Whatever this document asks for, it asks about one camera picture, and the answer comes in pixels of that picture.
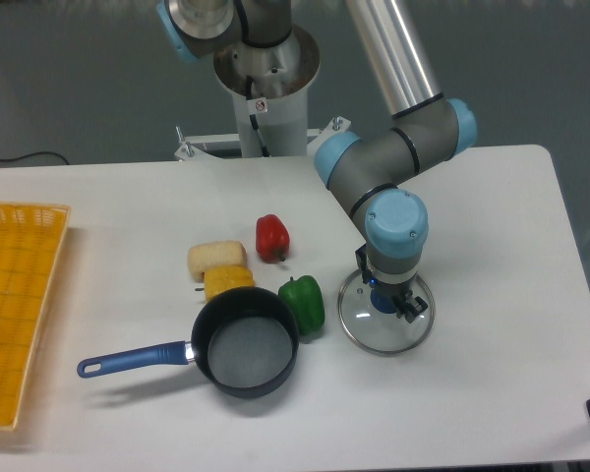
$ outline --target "blue handle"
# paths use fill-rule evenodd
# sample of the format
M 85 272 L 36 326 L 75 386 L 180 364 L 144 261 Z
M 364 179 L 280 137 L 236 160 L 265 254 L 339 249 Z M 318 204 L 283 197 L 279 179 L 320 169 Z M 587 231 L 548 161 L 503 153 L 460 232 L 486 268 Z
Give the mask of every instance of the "blue handle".
M 81 361 L 77 366 L 77 374 L 83 379 L 105 376 L 114 372 L 129 371 L 138 367 L 155 364 L 188 364 L 186 358 L 186 341 L 167 342 L 156 346 L 143 347 L 133 351 L 118 352 L 106 356 L 92 357 Z

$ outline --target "white table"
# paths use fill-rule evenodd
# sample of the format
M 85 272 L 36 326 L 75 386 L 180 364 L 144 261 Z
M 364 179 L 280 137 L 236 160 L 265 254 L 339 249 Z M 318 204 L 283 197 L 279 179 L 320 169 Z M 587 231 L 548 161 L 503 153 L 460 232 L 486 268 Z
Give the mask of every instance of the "white table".
M 550 156 L 464 152 L 404 185 L 426 203 L 431 336 L 397 357 L 341 330 L 336 295 L 362 238 L 307 158 L 0 170 L 0 200 L 72 207 L 19 429 L 0 470 L 339 470 L 590 459 L 590 295 Z M 255 256 L 274 212 L 283 265 Z M 94 355 L 186 339 L 203 305 L 194 244 L 239 239 L 260 286 L 312 274 L 320 338 L 255 400 L 194 366 L 82 380 Z

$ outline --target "yellow plastic tray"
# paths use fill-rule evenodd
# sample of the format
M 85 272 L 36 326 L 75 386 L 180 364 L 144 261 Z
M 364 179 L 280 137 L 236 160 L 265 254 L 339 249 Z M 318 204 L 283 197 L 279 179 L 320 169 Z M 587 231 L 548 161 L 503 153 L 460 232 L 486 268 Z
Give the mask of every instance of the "yellow plastic tray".
M 0 203 L 0 429 L 13 430 L 69 206 Z

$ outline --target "silver metal pipe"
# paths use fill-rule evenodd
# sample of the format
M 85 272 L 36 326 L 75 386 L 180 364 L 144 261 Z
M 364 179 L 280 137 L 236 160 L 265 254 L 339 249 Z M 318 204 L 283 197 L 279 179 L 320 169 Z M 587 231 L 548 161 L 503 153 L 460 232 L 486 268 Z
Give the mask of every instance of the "silver metal pipe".
M 403 0 L 348 0 L 391 115 L 441 92 Z

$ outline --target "blue joint cap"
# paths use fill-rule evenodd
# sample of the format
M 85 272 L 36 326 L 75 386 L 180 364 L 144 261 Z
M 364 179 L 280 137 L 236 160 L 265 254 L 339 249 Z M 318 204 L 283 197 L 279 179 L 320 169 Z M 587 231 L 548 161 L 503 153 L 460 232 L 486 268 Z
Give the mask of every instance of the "blue joint cap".
M 324 181 L 326 188 L 330 181 L 332 170 L 336 167 L 341 156 L 350 146 L 358 141 L 361 141 L 361 139 L 357 135 L 351 131 L 346 131 L 345 133 L 338 133 L 329 137 L 325 140 L 325 143 L 319 146 L 319 149 L 315 152 L 315 168 Z
M 448 103 L 454 108 L 456 121 L 459 124 L 459 137 L 456 141 L 454 155 L 472 148 L 479 137 L 479 128 L 476 124 L 474 113 L 470 111 L 468 105 L 458 98 L 451 98 Z
M 426 206 L 405 190 L 385 190 L 367 208 L 365 232 L 369 242 L 385 256 L 412 258 L 422 252 L 429 233 Z
M 197 62 L 199 59 L 192 52 L 190 52 L 188 46 L 186 46 L 186 44 L 184 44 L 184 41 L 181 40 L 179 32 L 177 31 L 177 29 L 173 25 L 172 20 L 168 16 L 168 10 L 166 9 L 166 5 L 164 3 L 165 1 L 166 0 L 161 0 L 161 2 L 157 4 L 157 14 L 161 19 L 161 22 L 164 24 L 164 27 L 166 28 L 166 32 L 168 33 L 168 39 L 170 39 L 171 44 L 177 52 L 177 55 L 183 62 Z

